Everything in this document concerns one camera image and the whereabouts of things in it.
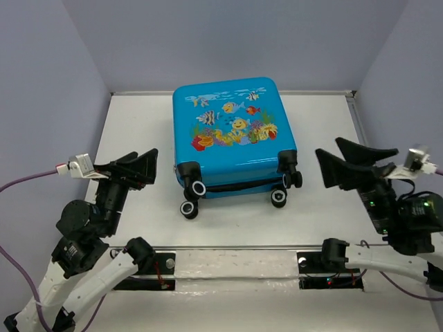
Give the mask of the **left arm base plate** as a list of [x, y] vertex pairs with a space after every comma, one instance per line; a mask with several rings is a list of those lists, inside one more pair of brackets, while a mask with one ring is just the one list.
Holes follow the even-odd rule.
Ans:
[[147, 269], [126, 277], [114, 286], [114, 291], [174, 291], [176, 278], [175, 252], [158, 252], [154, 263]]

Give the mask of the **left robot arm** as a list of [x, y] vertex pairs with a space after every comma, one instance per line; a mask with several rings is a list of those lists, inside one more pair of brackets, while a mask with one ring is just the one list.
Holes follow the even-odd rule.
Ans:
[[82, 286], [79, 282], [93, 269], [109, 246], [103, 240], [117, 231], [129, 191], [142, 190], [156, 179], [159, 151], [133, 151], [104, 165], [92, 163], [88, 154], [69, 158], [36, 178], [69, 174], [98, 182], [96, 199], [69, 202], [56, 228], [62, 235], [54, 248], [44, 278], [36, 285], [24, 268], [5, 250], [1, 254], [22, 274], [32, 297], [17, 313], [7, 316], [8, 331], [74, 331], [75, 323], [94, 303], [125, 278], [152, 268], [155, 250], [142, 237], [130, 239], [110, 264]]

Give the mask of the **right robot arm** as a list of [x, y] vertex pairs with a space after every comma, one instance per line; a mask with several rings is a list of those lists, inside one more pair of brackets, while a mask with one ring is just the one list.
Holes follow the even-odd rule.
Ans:
[[421, 175], [442, 174], [430, 161], [423, 145], [408, 150], [401, 165], [377, 162], [397, 155], [397, 149], [375, 149], [345, 138], [337, 138], [342, 156], [315, 151], [326, 188], [356, 191], [384, 244], [366, 241], [351, 244], [329, 238], [318, 255], [327, 271], [339, 269], [376, 270], [423, 282], [442, 291], [442, 196], [431, 191], [411, 190], [396, 194], [393, 181], [415, 185]]

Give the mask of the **blue kids suitcase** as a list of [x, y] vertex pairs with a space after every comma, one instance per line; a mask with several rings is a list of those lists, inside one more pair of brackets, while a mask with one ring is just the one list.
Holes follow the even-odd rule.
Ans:
[[283, 208], [288, 190], [302, 187], [296, 140], [268, 77], [181, 86], [172, 94], [172, 123], [187, 219], [201, 199], [268, 192]]

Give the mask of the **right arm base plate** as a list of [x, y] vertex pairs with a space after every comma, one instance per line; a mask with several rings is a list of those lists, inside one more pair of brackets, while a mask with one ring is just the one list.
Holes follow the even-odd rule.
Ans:
[[297, 252], [298, 280], [301, 290], [363, 290], [362, 270], [328, 266], [319, 251]]

